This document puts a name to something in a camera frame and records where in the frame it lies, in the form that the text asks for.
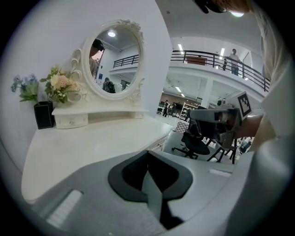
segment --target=office chair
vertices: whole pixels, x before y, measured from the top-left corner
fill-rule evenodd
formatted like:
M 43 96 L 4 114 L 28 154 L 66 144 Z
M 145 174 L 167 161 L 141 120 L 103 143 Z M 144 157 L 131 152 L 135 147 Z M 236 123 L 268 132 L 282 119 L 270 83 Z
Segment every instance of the office chair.
M 205 143 L 203 143 L 202 140 L 208 132 L 212 131 L 212 125 L 209 122 L 200 121 L 200 126 L 202 126 L 202 135 L 200 135 L 199 134 L 200 128 L 198 128 L 196 121 L 190 118 L 190 112 L 188 112 L 188 117 L 189 117 L 189 128 L 185 130 L 185 132 L 183 133 L 183 137 L 181 139 L 181 141 L 185 143 L 185 147 L 183 149 L 173 147 L 172 151 L 176 149 L 182 153 L 185 153 L 185 157 L 189 156 L 191 159 L 198 159 L 198 155 L 196 154 L 200 154 L 200 155 L 210 154 L 210 150 L 208 146 Z

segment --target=flower arrangement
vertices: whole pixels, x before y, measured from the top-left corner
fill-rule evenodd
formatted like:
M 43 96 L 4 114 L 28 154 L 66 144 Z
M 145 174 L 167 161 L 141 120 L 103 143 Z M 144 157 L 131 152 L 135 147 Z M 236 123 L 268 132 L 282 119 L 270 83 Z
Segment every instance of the flower arrangement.
M 52 67 L 51 73 L 40 82 L 47 82 L 45 85 L 47 101 L 66 103 L 69 93 L 76 94 L 80 91 L 80 85 L 71 79 L 71 73 L 62 71 L 58 65 Z
M 28 77 L 20 78 L 15 76 L 13 79 L 13 84 L 11 86 L 11 91 L 16 92 L 17 88 L 20 88 L 20 101 L 35 101 L 38 102 L 38 87 L 39 82 L 37 81 L 34 74 L 29 75 Z

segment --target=oval mirror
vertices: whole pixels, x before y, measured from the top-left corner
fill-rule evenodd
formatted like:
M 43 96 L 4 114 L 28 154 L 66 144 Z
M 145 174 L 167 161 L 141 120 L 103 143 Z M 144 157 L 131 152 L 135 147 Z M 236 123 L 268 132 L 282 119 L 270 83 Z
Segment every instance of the oval mirror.
M 89 53 L 89 68 L 97 86 L 114 94 L 127 89 L 135 79 L 139 63 L 135 35 L 123 26 L 102 31 Z

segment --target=black vase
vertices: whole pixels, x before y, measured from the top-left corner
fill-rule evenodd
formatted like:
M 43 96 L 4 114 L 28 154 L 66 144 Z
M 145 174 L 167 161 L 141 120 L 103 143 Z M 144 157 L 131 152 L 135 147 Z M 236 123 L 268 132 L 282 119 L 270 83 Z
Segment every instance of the black vase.
M 54 125 L 53 103 L 47 101 L 34 105 L 35 117 L 38 129 L 51 128 Z

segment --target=railing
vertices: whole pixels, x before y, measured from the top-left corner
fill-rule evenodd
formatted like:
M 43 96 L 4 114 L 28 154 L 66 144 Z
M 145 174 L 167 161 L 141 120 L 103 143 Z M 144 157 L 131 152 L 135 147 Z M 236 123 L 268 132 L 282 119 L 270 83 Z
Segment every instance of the railing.
M 232 74 L 239 76 L 241 79 L 254 82 L 264 91 L 269 91 L 270 80 L 268 78 L 263 77 L 261 73 L 250 66 L 229 57 L 202 51 L 175 50 L 172 52 L 171 61 L 212 66 L 219 70 L 229 71 Z
M 113 68 L 118 67 L 118 66 L 132 65 L 132 64 L 138 63 L 138 59 L 139 59 L 139 56 L 134 55 L 134 56 L 122 58 L 120 60 L 116 60 L 116 61 L 114 61 Z

